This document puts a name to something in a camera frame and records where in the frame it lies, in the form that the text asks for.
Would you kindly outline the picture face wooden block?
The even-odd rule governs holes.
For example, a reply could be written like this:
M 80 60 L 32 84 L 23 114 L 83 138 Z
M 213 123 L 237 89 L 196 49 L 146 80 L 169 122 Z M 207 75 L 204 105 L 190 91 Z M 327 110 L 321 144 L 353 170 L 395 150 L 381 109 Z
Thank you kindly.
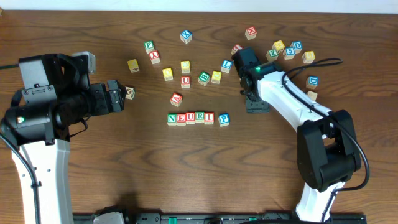
M 125 96 L 125 99 L 133 100 L 134 97 L 135 97 L 135 93 L 136 93 L 136 91 L 135 91 L 134 88 L 126 87 L 126 96 Z

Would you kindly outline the green N block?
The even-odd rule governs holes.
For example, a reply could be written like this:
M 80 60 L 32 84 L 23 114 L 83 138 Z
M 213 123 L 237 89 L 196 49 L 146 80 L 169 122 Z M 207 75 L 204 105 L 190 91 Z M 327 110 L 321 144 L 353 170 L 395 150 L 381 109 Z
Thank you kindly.
M 177 125 L 177 115 L 170 113 L 167 115 L 167 125 L 176 126 Z

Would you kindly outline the red E block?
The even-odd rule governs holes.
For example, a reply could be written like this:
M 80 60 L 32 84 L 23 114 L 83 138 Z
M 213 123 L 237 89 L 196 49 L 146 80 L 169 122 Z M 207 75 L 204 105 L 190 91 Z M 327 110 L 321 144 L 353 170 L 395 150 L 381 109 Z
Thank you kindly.
M 186 125 L 186 114 L 179 113 L 179 114 L 176 114 L 176 116 L 177 116 L 177 126 L 185 126 Z

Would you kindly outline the blue P block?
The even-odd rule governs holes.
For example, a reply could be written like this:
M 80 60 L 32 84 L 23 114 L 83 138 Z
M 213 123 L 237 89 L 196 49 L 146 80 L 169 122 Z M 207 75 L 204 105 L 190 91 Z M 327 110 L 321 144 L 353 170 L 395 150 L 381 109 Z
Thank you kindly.
M 229 124 L 230 124 L 229 115 L 227 113 L 219 115 L 218 122 L 219 122 L 220 127 L 229 126 Z

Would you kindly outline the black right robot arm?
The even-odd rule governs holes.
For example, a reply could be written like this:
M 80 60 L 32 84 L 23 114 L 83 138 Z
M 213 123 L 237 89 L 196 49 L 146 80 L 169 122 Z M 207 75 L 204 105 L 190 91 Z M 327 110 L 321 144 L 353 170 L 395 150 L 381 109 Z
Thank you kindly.
M 347 189 L 345 183 L 364 164 L 351 115 L 312 100 L 278 63 L 261 63 L 250 47 L 237 51 L 231 59 L 241 94 L 252 102 L 271 105 L 297 133 L 297 166 L 305 185 L 296 217 L 331 223 L 330 210 L 337 193 Z

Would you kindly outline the green R block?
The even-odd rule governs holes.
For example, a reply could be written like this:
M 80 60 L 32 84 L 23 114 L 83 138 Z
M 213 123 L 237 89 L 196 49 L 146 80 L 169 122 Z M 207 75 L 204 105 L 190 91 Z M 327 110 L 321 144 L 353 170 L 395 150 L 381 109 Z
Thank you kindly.
M 205 122 L 205 112 L 204 111 L 196 111 L 195 112 L 195 123 L 200 124 Z

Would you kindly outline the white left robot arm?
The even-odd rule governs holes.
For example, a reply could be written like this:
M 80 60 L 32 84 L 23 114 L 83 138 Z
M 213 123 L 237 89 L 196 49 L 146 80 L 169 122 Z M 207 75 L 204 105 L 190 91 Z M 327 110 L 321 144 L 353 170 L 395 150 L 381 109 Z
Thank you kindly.
M 1 139 L 17 167 L 25 222 L 127 223 L 127 212 L 116 208 L 74 215 L 68 182 L 69 127 L 122 111 L 126 88 L 117 80 L 90 83 L 90 52 L 21 58 L 17 67 L 24 86 L 1 120 Z

